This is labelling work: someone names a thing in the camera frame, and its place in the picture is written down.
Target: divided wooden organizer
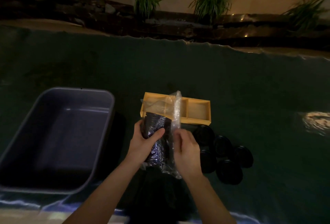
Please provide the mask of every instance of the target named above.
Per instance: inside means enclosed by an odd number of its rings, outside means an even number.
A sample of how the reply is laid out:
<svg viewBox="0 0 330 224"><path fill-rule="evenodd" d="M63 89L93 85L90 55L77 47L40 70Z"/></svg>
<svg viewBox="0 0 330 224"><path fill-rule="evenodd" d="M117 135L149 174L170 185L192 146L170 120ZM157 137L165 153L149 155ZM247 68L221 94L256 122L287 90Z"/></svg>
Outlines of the divided wooden organizer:
<svg viewBox="0 0 330 224"><path fill-rule="evenodd" d="M172 118L167 111L171 108L170 102L175 96L163 95L156 93L145 92L142 103L140 116L145 117L146 112L163 115L167 118ZM211 102L188 97L182 97L181 101L181 122L188 124L211 124Z"/></svg>

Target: clear plastic bag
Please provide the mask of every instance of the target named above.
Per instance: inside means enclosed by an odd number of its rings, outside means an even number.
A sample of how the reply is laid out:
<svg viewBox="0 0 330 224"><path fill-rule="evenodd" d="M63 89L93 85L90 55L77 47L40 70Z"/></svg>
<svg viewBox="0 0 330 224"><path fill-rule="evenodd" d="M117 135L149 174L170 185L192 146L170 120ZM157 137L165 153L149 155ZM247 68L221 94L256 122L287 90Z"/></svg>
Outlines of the clear plastic bag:
<svg viewBox="0 0 330 224"><path fill-rule="evenodd" d="M163 173L170 174L177 179L181 175L174 162L173 131L181 127L181 92L159 98L154 101L142 101L144 109L144 124L142 135L151 137L160 128L165 128L163 137L152 147L150 155L141 168L159 167Z"/></svg>

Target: black lid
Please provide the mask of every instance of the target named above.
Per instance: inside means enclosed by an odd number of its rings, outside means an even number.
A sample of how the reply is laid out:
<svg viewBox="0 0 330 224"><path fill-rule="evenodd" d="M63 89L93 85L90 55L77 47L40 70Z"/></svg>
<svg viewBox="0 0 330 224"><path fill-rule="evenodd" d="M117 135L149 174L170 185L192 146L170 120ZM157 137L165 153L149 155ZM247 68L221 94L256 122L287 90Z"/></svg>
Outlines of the black lid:
<svg viewBox="0 0 330 224"><path fill-rule="evenodd" d="M234 153L233 145L225 136L217 136L213 140L213 149L217 157L231 157Z"/></svg>
<svg viewBox="0 0 330 224"><path fill-rule="evenodd" d="M201 168L203 174L212 173L217 167L217 158L208 150L201 150Z"/></svg>
<svg viewBox="0 0 330 224"><path fill-rule="evenodd" d="M233 160L237 162L242 168L250 168L253 164L253 156L250 150L244 146L235 148Z"/></svg>
<svg viewBox="0 0 330 224"><path fill-rule="evenodd" d="M192 134L200 146L208 146L215 137L213 130L206 125L198 126Z"/></svg>
<svg viewBox="0 0 330 224"><path fill-rule="evenodd" d="M216 172L219 180L225 184L237 185L243 179L241 167L231 160L220 161Z"/></svg>

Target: plastic bin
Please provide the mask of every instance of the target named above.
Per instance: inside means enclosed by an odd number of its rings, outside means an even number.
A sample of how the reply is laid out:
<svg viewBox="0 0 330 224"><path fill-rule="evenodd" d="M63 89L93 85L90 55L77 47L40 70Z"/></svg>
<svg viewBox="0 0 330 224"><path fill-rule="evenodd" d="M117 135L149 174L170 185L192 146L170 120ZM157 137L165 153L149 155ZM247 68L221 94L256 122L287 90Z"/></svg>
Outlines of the plastic bin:
<svg viewBox="0 0 330 224"><path fill-rule="evenodd" d="M72 194L92 179L113 114L105 90L43 92L0 159L0 189Z"/></svg>

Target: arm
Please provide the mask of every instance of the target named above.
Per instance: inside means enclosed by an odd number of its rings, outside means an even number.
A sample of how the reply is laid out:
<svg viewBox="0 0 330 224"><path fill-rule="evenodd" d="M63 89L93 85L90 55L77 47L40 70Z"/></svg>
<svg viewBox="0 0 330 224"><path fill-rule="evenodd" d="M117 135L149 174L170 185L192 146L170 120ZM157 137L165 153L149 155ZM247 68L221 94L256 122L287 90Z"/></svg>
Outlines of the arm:
<svg viewBox="0 0 330 224"><path fill-rule="evenodd" d="M235 224L235 219L202 173L199 146L191 132L184 129L175 131L174 160L194 198L203 224Z"/></svg>
<svg viewBox="0 0 330 224"><path fill-rule="evenodd" d="M149 139L140 132L142 120L134 125L134 134L124 161L95 189L87 200L63 224L106 224L109 222L122 194L155 142L165 130L159 129Z"/></svg>

